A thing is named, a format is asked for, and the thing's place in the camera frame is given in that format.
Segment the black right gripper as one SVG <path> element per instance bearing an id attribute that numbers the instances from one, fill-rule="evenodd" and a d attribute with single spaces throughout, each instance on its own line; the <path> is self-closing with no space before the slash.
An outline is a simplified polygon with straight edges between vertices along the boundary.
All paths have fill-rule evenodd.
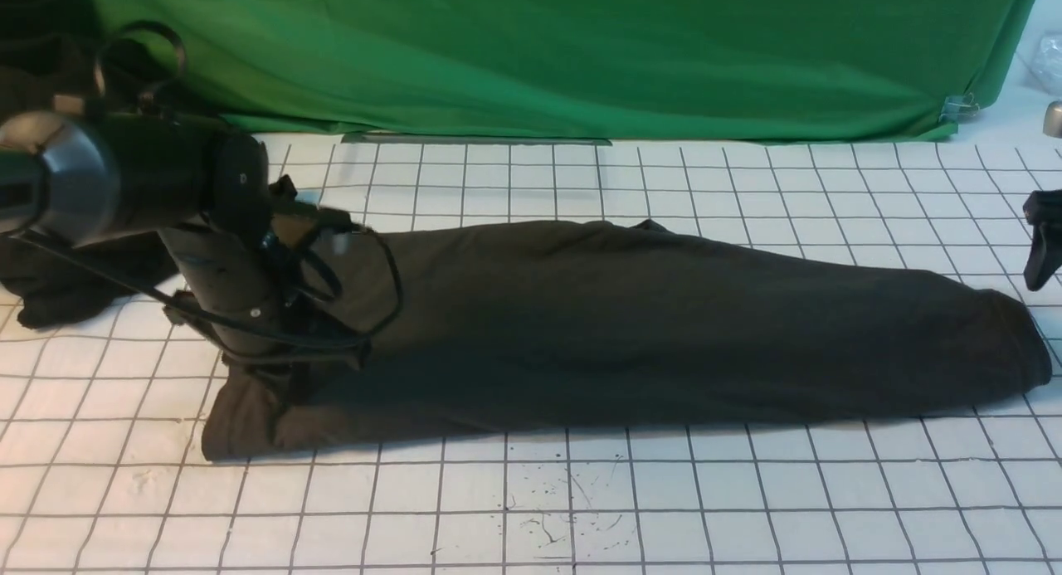
<path id="1" fill-rule="evenodd" d="M 1061 190 L 1031 192 L 1023 206 L 1025 223 L 1032 230 L 1031 247 L 1023 276 L 1028 291 L 1039 291 L 1061 268 Z"/>

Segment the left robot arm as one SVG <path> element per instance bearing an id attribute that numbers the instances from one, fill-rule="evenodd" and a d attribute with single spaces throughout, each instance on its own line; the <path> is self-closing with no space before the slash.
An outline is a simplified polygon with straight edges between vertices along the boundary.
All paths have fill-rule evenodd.
<path id="1" fill-rule="evenodd" d="M 325 312 L 343 287 L 314 250 L 356 232 L 213 119 L 38 109 L 2 125 L 2 287 L 24 329 L 141 294 L 236 363 L 360 366 L 369 335 Z"/>

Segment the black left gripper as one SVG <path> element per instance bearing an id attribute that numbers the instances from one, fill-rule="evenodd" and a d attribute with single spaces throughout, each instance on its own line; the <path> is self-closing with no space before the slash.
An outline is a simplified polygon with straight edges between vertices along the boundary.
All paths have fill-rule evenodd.
<path id="1" fill-rule="evenodd" d="M 338 348 L 338 341 L 356 333 L 307 295 L 299 265 L 285 247 L 252 250 L 229 232 L 200 226 L 159 234 L 190 288 L 176 305 L 207 314 L 188 323 L 217 342 L 232 366 L 365 363 L 363 342 Z"/>

